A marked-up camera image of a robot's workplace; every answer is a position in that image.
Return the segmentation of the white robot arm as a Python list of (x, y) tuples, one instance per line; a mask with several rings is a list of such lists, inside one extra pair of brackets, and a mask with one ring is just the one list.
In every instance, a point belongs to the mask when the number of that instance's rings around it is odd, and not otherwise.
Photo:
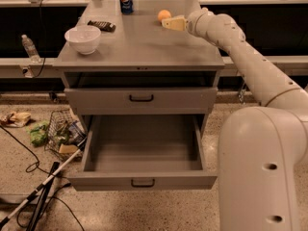
[(308, 93), (227, 14), (200, 9), (162, 25), (226, 52), (258, 103), (234, 112), (219, 134), (220, 231), (300, 231), (294, 168), (308, 160)]

